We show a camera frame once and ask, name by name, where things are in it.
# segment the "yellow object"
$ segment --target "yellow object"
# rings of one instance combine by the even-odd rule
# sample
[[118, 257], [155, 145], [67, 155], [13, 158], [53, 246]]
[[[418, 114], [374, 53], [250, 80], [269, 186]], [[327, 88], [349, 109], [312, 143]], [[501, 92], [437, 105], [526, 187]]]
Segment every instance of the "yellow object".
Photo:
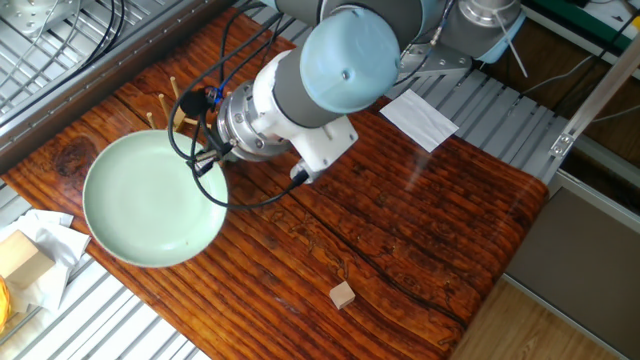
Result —
[[0, 333], [4, 330], [4, 325], [11, 314], [11, 298], [9, 297], [9, 289], [4, 279], [0, 277]]

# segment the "white tissue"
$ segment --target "white tissue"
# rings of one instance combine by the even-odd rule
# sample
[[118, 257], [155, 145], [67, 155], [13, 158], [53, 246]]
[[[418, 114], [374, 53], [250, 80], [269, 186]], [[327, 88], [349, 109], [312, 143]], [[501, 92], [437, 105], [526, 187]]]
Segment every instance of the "white tissue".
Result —
[[55, 265], [26, 289], [8, 284], [12, 308], [25, 312], [29, 304], [55, 311], [60, 306], [69, 274], [80, 261], [91, 239], [88, 235], [68, 229], [73, 216], [53, 212], [30, 210], [13, 224], [0, 230], [0, 242], [16, 230], [22, 231], [38, 249], [55, 261]]
[[428, 152], [458, 131], [458, 127], [411, 89], [380, 110], [389, 121]]

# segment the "paper sheet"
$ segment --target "paper sheet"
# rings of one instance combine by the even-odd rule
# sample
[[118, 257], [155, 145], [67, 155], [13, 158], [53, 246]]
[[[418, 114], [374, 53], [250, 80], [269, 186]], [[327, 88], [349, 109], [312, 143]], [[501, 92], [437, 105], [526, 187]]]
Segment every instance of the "paper sheet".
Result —
[[389, 121], [428, 152], [458, 131], [458, 127], [411, 89], [380, 110]]

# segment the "light green bowl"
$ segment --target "light green bowl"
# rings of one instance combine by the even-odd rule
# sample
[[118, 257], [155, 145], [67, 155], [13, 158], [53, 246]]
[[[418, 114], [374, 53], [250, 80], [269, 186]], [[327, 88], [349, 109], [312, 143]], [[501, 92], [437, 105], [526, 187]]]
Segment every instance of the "light green bowl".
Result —
[[[188, 153], [191, 139], [181, 134], [175, 139]], [[201, 181], [211, 195], [227, 201], [218, 165]], [[136, 132], [109, 145], [89, 170], [82, 200], [100, 245], [142, 267], [172, 266], [198, 255], [216, 237], [226, 215], [226, 208], [198, 190], [191, 170], [161, 130]]]

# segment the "wooden table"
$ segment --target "wooden table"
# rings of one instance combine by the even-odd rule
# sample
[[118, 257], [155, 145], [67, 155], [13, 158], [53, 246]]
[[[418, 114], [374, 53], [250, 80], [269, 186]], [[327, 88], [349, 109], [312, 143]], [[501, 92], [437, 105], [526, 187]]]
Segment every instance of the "wooden table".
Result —
[[[160, 117], [157, 94], [173, 98], [169, 76], [184, 87], [218, 60], [234, 11], [2, 179], [36, 208], [74, 214], [73, 227], [88, 233], [82, 187], [92, 162], [109, 143], [148, 129], [148, 111]], [[241, 17], [229, 48], [257, 29]], [[279, 39], [272, 55], [292, 46]], [[259, 62], [231, 88], [253, 78]], [[382, 104], [351, 116], [360, 140], [317, 183], [262, 209], [231, 211], [221, 234], [191, 261], [146, 270], [115, 260], [95, 242], [87, 251], [213, 358], [445, 359], [527, 234], [547, 189], [455, 137], [428, 154], [380, 117]], [[229, 166], [232, 201], [279, 193], [297, 160], [290, 153]], [[344, 280], [357, 297], [338, 311], [328, 294]]]

